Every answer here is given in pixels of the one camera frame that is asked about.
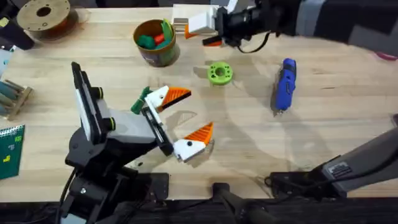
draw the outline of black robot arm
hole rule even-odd
[[[398,56],[397,18],[394,0],[263,0],[231,14],[219,8],[215,29],[218,38],[232,47],[271,32],[319,37]]]

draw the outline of orange part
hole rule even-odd
[[[190,34],[190,33],[189,33],[189,26],[188,26],[188,24],[185,25],[185,33],[184,33],[184,36],[185,36],[186,39],[189,39],[189,38],[194,37],[194,36],[196,36],[196,35],[198,35],[198,34]]]
[[[164,34],[159,34],[155,36],[154,39],[155,39],[155,44],[159,45],[164,41]]]
[[[184,139],[192,141],[201,141],[204,142],[205,145],[208,145],[212,134],[213,134],[213,122],[210,122],[206,126],[186,136]]]
[[[182,98],[186,98],[191,95],[191,90],[180,87],[170,87],[166,97],[164,98],[162,105],[160,105],[157,110],[162,111],[168,106],[182,100]]]
[[[208,45],[205,45],[205,47],[217,47],[217,46],[221,46],[221,45],[223,45],[223,41],[222,40],[213,42],[213,43],[208,44]]]

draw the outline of green gear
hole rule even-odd
[[[207,78],[214,85],[225,85],[232,80],[232,68],[225,62],[215,62],[207,70]]]

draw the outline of cup with colored blocks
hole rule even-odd
[[[140,24],[134,31],[134,41],[142,57],[152,66],[167,66],[176,57],[175,32],[166,19]]]

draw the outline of blue screwdriver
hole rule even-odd
[[[275,85],[274,89],[274,115],[282,114],[292,106],[293,91],[296,88],[296,70],[295,60],[287,58],[283,61],[282,68],[279,73],[279,81]]]

